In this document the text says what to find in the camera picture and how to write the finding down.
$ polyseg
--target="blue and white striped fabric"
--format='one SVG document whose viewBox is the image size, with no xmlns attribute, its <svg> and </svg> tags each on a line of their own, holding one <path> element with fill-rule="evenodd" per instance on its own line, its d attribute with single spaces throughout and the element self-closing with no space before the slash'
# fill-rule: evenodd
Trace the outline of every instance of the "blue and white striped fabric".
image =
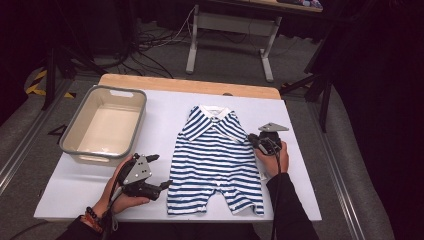
<svg viewBox="0 0 424 240">
<path fill-rule="evenodd" d="M 228 108 L 201 105 L 191 110 L 177 137 L 170 179 L 170 215 L 204 213 L 216 192 L 224 195 L 232 214 L 247 207 L 264 214 L 252 146 Z"/>
</svg>

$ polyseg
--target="sleeve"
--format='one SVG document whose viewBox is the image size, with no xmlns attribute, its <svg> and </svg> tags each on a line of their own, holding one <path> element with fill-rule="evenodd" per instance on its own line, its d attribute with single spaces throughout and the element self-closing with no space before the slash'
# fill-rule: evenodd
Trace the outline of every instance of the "sleeve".
<svg viewBox="0 0 424 240">
<path fill-rule="evenodd" d="M 280 173 L 267 183 L 274 209 L 278 239 L 319 239 L 302 207 L 288 173 Z"/>
<path fill-rule="evenodd" d="M 76 218 L 68 229 L 62 233 L 56 240 L 98 240 L 101 239 L 101 234 L 94 231 L 91 227 L 87 226 L 80 221 L 81 216 Z"/>
</svg>

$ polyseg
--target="desk leg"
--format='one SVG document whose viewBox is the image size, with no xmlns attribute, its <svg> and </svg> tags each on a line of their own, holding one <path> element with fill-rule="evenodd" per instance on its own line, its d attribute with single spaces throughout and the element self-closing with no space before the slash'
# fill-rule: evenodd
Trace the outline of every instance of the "desk leg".
<svg viewBox="0 0 424 240">
<path fill-rule="evenodd" d="M 194 72 L 194 63 L 196 62 L 197 53 L 197 23 L 199 20 L 199 5 L 194 7 L 193 15 L 193 33 L 191 37 L 190 52 L 188 53 L 186 73 L 192 74 Z"/>
<path fill-rule="evenodd" d="M 266 49 L 261 49 L 261 59 L 262 59 L 262 66 L 264 67 L 265 72 L 265 78 L 267 82 L 274 82 L 274 76 L 272 75 L 271 66 L 269 64 L 268 55 L 271 51 L 272 44 L 274 43 L 275 37 L 277 36 L 278 28 L 280 27 L 281 23 L 281 17 L 277 17 L 275 19 L 275 25 L 272 28 L 271 35 L 268 38 L 268 45 Z"/>
</svg>

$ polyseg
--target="bracelet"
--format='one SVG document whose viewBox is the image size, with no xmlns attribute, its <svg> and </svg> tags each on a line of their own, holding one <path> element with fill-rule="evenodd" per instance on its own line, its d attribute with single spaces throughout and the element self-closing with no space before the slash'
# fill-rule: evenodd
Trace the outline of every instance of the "bracelet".
<svg viewBox="0 0 424 240">
<path fill-rule="evenodd" d="M 84 215 L 84 219 L 87 220 L 93 227 L 96 232 L 102 233 L 103 228 L 101 219 L 97 217 L 97 214 L 93 211 L 91 207 L 87 207 Z"/>
</svg>

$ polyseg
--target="plastic tray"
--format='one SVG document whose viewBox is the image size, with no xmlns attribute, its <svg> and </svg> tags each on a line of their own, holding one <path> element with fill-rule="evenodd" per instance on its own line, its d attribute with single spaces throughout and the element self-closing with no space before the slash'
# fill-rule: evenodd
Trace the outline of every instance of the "plastic tray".
<svg viewBox="0 0 424 240">
<path fill-rule="evenodd" d="M 77 162 L 117 166 L 133 153 L 146 112 L 141 90 L 92 87 L 60 141 Z"/>
</svg>

